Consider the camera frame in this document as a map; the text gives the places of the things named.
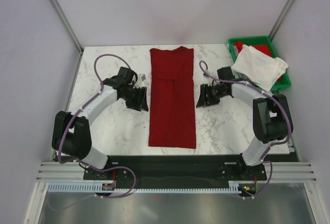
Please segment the dark red t shirt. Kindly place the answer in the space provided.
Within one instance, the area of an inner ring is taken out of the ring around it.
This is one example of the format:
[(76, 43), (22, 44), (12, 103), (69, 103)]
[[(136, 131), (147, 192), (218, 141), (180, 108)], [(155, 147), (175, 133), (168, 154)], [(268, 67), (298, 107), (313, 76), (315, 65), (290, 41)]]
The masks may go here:
[(194, 50), (152, 48), (151, 147), (196, 149)]

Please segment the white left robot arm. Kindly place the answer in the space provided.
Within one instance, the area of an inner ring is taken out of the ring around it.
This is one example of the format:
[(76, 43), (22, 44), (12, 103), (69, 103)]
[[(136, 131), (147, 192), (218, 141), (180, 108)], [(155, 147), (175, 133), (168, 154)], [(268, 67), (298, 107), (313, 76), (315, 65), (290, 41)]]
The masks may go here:
[(101, 89), (91, 100), (73, 111), (60, 111), (55, 116), (52, 148), (58, 154), (67, 154), (94, 167), (101, 179), (109, 179), (113, 167), (109, 156), (92, 146), (90, 126), (111, 104), (125, 100), (128, 109), (148, 111), (146, 87), (135, 87), (138, 75), (133, 70), (121, 67), (118, 74), (101, 81)]

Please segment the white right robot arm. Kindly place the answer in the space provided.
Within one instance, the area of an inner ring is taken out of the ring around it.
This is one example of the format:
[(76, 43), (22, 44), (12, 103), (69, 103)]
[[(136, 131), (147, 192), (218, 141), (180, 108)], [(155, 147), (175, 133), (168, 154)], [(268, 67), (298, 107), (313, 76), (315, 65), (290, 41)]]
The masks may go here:
[(199, 66), (212, 83), (200, 85), (197, 108), (217, 105), (226, 96), (239, 99), (252, 108), (254, 137), (240, 154), (240, 164), (236, 166), (237, 176), (249, 179), (255, 173), (254, 166), (264, 162), (272, 147), (286, 144), (291, 138), (293, 123), (287, 98), (283, 94), (265, 92), (242, 78), (235, 78), (229, 66), (218, 69), (217, 78), (209, 74), (204, 61)]

